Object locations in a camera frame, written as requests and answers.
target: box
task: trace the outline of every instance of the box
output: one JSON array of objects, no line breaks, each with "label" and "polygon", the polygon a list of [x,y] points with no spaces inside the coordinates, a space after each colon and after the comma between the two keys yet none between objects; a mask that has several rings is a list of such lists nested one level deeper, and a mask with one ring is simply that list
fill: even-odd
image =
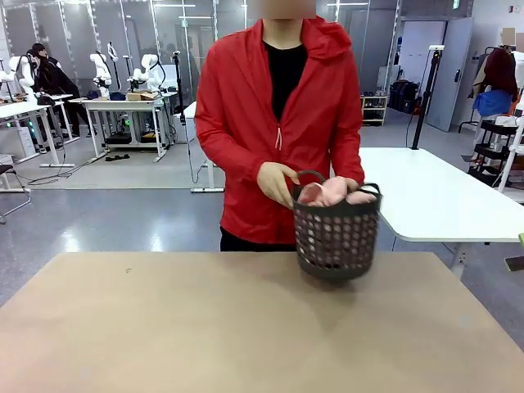
[{"label": "box", "polygon": [[0,129],[0,147],[2,153],[14,156],[14,160],[23,160],[34,156],[33,140],[27,127],[6,127]]},{"label": "box", "polygon": [[13,165],[12,155],[0,153],[0,165]]},{"label": "box", "polygon": [[151,92],[135,92],[128,93],[128,101],[153,101],[158,97],[158,94]]}]

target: black shelf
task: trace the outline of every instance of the black shelf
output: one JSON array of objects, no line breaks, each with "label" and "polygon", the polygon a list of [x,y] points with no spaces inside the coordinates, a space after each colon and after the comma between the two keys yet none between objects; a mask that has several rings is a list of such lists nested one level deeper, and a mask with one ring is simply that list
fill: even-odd
[{"label": "black shelf", "polygon": [[494,122],[484,120],[481,124],[481,128],[489,131],[491,133],[496,133],[498,135],[505,135],[511,137],[517,133],[518,127],[503,127],[501,125],[495,125]]},{"label": "black shelf", "polygon": [[[490,174],[483,174],[485,170],[490,172]],[[478,168],[475,168],[472,166],[469,168],[468,174],[470,174],[472,177],[476,178],[477,180],[480,180],[484,184],[487,184],[488,186],[492,187],[493,183],[497,181],[497,178],[499,177],[499,173],[493,174],[495,172],[499,172],[499,171],[497,171],[495,168],[485,167],[485,166],[480,167],[480,170],[479,170]]]},{"label": "black shelf", "polygon": [[491,158],[492,160],[507,160],[509,157],[509,149],[504,146],[502,151],[495,151],[490,149],[488,143],[479,143],[475,146],[475,153]]}]

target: hand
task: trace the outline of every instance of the hand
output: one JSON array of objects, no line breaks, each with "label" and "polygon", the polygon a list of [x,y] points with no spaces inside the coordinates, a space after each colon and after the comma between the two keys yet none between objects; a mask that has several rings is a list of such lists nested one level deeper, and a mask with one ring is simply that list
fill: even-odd
[{"label": "hand", "polygon": [[260,190],[270,199],[280,203],[290,209],[293,207],[291,194],[287,189],[287,176],[294,184],[300,184],[296,172],[288,166],[278,162],[264,162],[260,166],[259,173],[256,176]]},{"label": "hand", "polygon": [[359,189],[359,184],[352,178],[346,178],[346,183],[351,192],[355,192]]}]

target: black shirt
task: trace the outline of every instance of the black shirt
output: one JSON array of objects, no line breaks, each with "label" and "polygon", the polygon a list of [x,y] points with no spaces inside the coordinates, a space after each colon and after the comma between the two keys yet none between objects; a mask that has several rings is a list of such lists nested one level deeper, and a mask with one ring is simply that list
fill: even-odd
[{"label": "black shirt", "polygon": [[268,52],[269,73],[273,83],[273,112],[280,121],[287,99],[300,82],[308,52],[304,45],[291,49],[277,49],[267,43],[264,45]]}]

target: basket handle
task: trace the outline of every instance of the basket handle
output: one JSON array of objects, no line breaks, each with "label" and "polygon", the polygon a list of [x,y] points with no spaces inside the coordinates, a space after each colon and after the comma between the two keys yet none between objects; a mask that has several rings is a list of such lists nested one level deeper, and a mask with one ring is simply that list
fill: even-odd
[{"label": "basket handle", "polygon": [[300,179],[300,176],[303,176],[305,174],[312,174],[313,176],[316,176],[318,180],[320,180],[321,184],[326,181],[326,179],[316,170],[301,170],[296,173],[296,176],[298,177],[298,179]]},{"label": "basket handle", "polygon": [[367,190],[363,190],[364,187],[373,187],[378,191],[378,194],[380,194],[380,187],[376,183],[364,183],[359,187],[358,191],[364,191],[364,192],[367,191]]}]

